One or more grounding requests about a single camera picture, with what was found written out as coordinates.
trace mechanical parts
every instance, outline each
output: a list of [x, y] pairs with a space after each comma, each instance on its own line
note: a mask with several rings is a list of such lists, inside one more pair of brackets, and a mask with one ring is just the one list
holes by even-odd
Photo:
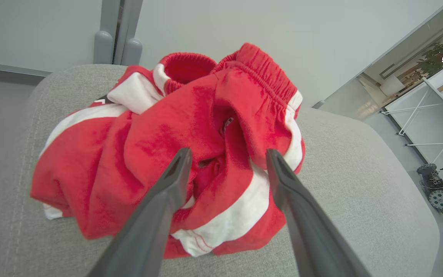
[[443, 189], [432, 191], [428, 196], [428, 200], [434, 208], [443, 210]]
[[435, 164], [426, 164], [420, 166], [416, 172], [423, 178], [423, 185], [430, 189], [443, 188], [443, 180], [438, 176]]

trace gray fabric seat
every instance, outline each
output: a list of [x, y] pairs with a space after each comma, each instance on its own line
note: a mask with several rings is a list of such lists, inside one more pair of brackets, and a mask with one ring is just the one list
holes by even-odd
[[[23, 165], [5, 187], [1, 276], [85, 276], [111, 238], [88, 241], [74, 219], [48, 221], [28, 194], [47, 136], [67, 114], [105, 95], [125, 67], [84, 65], [51, 74], [28, 102]], [[369, 126], [301, 108], [306, 144], [298, 175], [375, 277], [425, 277], [439, 232], [429, 207], [385, 142]], [[287, 228], [263, 249], [164, 260], [163, 277], [298, 276]]]

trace metal gear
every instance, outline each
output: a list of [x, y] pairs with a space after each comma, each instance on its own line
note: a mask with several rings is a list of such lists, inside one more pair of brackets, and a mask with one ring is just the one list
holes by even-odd
[[422, 165], [416, 170], [416, 172], [418, 174], [423, 174], [423, 173], [431, 174], [433, 172], [436, 172], [436, 164]]
[[432, 191], [428, 200], [434, 208], [443, 210], [443, 189]]

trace white stripe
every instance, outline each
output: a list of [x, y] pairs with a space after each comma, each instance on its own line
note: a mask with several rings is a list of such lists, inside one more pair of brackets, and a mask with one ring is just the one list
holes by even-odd
[[297, 110], [301, 103], [302, 94], [297, 90], [297, 92], [291, 97], [290, 101], [288, 101], [288, 106], [293, 110]]
[[[302, 161], [302, 135], [294, 119], [295, 108], [287, 106], [285, 125], [292, 135], [283, 158], [292, 170]], [[265, 170], [251, 161], [253, 177], [244, 193], [228, 209], [195, 230], [179, 230], [172, 236], [184, 250], [197, 257], [211, 252], [223, 242], [237, 240], [261, 219], [269, 207], [269, 178]]]
[[[90, 107], [75, 112], [74, 114], [68, 116], [67, 118], [59, 122], [56, 128], [52, 130], [51, 134], [47, 138], [47, 142], [45, 143], [44, 149], [42, 149], [42, 152], [40, 152], [39, 154], [39, 158], [40, 156], [42, 156], [44, 151], [46, 151], [49, 145], [51, 145], [51, 143], [56, 139], [56, 137], [58, 137], [67, 128], [75, 124], [78, 124], [81, 121], [85, 121], [87, 119], [101, 118], [101, 117], [118, 117], [127, 110], [128, 108], [126, 108], [123, 105], [107, 104], [97, 107]], [[47, 217], [47, 219], [58, 219], [60, 217], [63, 217], [63, 212], [61, 210], [51, 207], [47, 204], [44, 204], [44, 214]]]
[[194, 206], [194, 196], [192, 195], [191, 198], [189, 198], [188, 202], [185, 203], [181, 209], [189, 209], [190, 207]]
[[155, 86], [139, 72], [131, 74], [111, 90], [107, 97], [114, 103], [125, 105], [135, 114], [142, 114], [163, 98]]
[[165, 65], [159, 63], [155, 69], [153, 69], [153, 81], [155, 81], [155, 85], [163, 93], [163, 96], [165, 96], [163, 87], [168, 80], [170, 80], [170, 77], [165, 74]]
[[49, 220], [60, 219], [63, 217], [63, 212], [60, 209], [56, 209], [51, 205], [44, 204], [44, 214]]

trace wall baseboard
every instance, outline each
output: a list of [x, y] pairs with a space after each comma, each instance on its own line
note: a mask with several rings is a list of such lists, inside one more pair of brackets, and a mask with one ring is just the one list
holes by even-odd
[[12, 67], [10, 65], [0, 65], [0, 71], [34, 75], [34, 76], [40, 76], [40, 77], [47, 77], [49, 74], [52, 73], [52, 72], [47, 72], [47, 71], [42, 71], [42, 70], [33, 70], [33, 69], [29, 69], [29, 68]]

